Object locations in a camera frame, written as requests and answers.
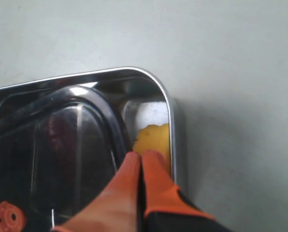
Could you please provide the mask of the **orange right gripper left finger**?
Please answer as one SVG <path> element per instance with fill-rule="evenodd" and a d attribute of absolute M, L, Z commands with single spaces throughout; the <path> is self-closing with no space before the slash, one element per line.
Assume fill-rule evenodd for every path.
<path fill-rule="evenodd" d="M 81 212 L 53 232 L 136 232 L 141 157 L 126 154 L 114 177 Z"/>

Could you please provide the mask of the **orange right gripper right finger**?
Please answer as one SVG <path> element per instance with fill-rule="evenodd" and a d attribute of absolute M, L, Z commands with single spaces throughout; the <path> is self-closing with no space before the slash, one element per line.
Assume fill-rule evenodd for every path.
<path fill-rule="evenodd" d="M 214 217 L 199 210 L 181 193 L 165 170 L 161 153 L 142 155 L 145 183 L 145 228 L 148 232 L 229 232 Z"/>

